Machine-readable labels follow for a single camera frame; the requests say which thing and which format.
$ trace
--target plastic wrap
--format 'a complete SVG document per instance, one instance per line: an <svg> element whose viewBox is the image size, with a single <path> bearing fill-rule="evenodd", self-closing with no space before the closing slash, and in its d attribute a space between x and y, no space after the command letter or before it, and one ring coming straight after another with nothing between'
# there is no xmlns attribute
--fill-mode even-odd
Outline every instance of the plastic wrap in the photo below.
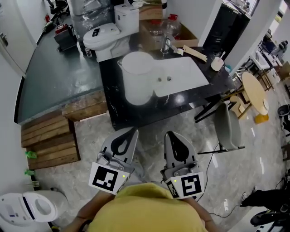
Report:
<svg viewBox="0 0 290 232"><path fill-rule="evenodd" d="M89 30L107 23L114 22L114 7L112 5L76 16L71 15L75 34L79 41Z"/></svg>
<svg viewBox="0 0 290 232"><path fill-rule="evenodd" d="M106 8L110 4L110 0L68 0L71 16L84 15L89 11Z"/></svg>

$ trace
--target yellow shirt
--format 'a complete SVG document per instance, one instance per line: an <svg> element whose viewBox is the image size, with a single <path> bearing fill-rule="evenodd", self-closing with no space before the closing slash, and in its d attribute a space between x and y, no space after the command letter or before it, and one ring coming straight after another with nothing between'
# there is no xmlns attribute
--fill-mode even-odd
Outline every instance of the yellow shirt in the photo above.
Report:
<svg viewBox="0 0 290 232"><path fill-rule="evenodd" d="M156 184L124 188L96 214L88 232L206 232L189 204Z"/></svg>

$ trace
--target tiled floor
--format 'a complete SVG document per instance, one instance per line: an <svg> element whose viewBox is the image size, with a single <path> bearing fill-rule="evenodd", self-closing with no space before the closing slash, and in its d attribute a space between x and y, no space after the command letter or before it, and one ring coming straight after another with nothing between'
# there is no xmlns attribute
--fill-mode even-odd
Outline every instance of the tiled floor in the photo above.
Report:
<svg viewBox="0 0 290 232"><path fill-rule="evenodd" d="M257 113L253 109L248 112L247 119L240 120L243 144L246 148L213 156L208 169L208 185L199 201L210 213L227 216L240 204L243 192L250 193L254 185L259 189L273 189L285 171L286 163L282 161L280 149L285 144L285 136L276 111L280 105L288 103L288 97L282 84L279 84L275 91L267 92L267 95L270 105L270 120L267 123L256 125L253 119ZM192 142L196 152L212 150L218 144L211 117L198 124L194 122L194 116L200 110L201 108L193 109L139 129L135 157L143 165L148 181L161 181L160 170L165 164L165 132L173 130L182 134ZM96 193L96 190L87 184L91 163L96 160L105 138L114 132L107 115L78 122L75 126L82 160L36 171L42 186L57 187L68 198L69 209L55 222L60 226L70 223L78 210ZM211 154L197 155L204 174L210 158ZM228 218L214 215L213 218L227 231L248 210L249 208L237 207Z"/></svg>
<svg viewBox="0 0 290 232"><path fill-rule="evenodd" d="M72 24L70 17L64 23ZM88 58L78 44L60 53L54 36L55 30L43 36L29 63L19 105L21 125L80 95L103 89L96 58Z"/></svg>

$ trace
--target black cabinet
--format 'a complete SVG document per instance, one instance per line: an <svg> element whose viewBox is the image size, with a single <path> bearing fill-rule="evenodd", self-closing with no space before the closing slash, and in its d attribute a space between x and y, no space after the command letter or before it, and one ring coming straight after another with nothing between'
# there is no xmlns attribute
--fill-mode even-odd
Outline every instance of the black cabinet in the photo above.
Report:
<svg viewBox="0 0 290 232"><path fill-rule="evenodd" d="M214 53L225 51L225 59L249 21L248 15L222 4L203 48Z"/></svg>

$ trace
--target wooden pallet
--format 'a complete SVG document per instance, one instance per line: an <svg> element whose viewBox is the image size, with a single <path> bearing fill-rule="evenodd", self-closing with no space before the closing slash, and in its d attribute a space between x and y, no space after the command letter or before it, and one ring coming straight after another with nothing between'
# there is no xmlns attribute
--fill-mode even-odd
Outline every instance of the wooden pallet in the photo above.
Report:
<svg viewBox="0 0 290 232"><path fill-rule="evenodd" d="M22 126L21 144L35 151L37 159L28 159L29 169L40 169L80 160L74 123L105 113L104 91L78 97L65 105Z"/></svg>
<svg viewBox="0 0 290 232"><path fill-rule="evenodd" d="M104 91L97 91L81 96L75 102L67 104L62 109L63 116L71 121L106 113L108 110Z"/></svg>
<svg viewBox="0 0 290 232"><path fill-rule="evenodd" d="M37 153L36 159L28 159L29 169L80 160L73 122L62 116L61 111L50 115L22 127L22 147Z"/></svg>

